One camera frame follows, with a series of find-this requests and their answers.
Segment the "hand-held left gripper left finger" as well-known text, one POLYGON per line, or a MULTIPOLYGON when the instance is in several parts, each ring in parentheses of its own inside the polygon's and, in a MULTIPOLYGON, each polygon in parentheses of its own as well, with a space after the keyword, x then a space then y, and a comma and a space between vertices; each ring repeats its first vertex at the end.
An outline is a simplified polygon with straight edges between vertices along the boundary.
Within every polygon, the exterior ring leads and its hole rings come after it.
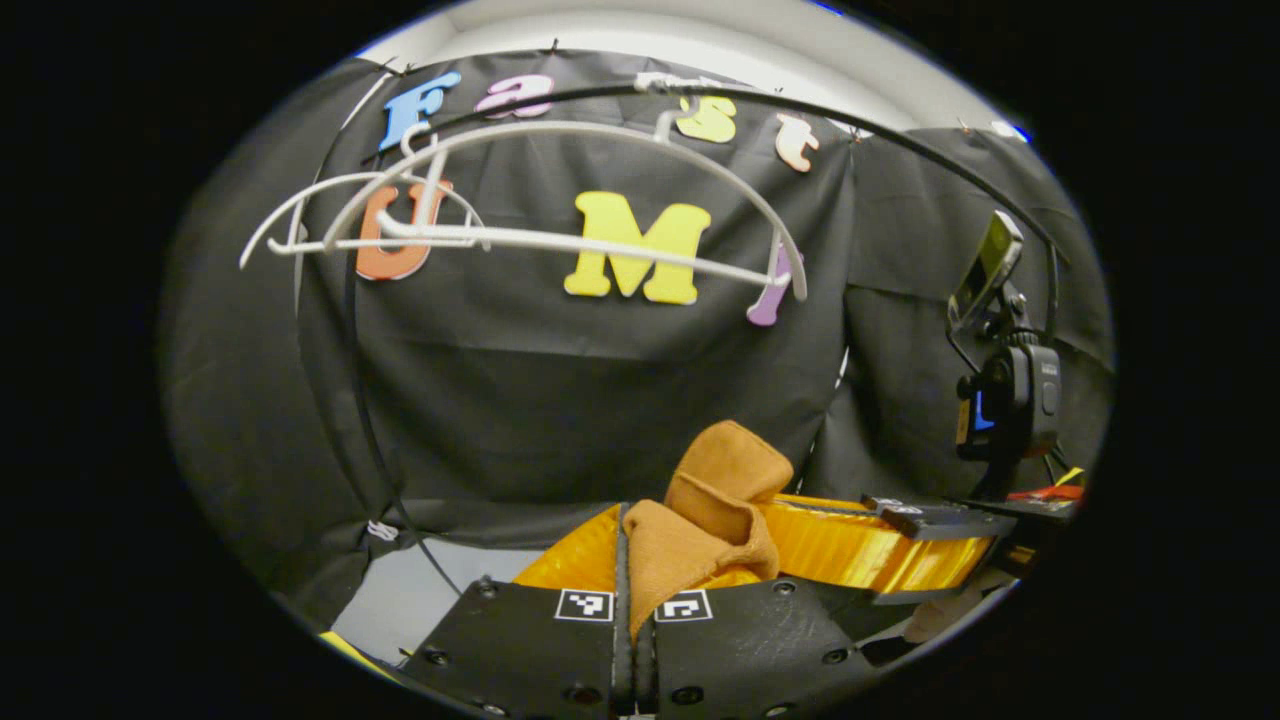
POLYGON ((628 716, 628 539, 614 532, 612 591, 475 580, 403 667, 483 716, 628 716))

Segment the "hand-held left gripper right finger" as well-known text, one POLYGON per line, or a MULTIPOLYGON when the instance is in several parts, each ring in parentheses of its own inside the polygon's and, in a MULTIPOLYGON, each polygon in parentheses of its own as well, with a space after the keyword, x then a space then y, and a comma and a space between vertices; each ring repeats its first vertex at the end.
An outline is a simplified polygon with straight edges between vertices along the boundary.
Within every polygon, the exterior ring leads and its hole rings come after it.
POLYGON ((881 629, 869 591, 796 577, 677 593, 641 633, 640 711, 818 716, 876 679, 858 644, 881 629))

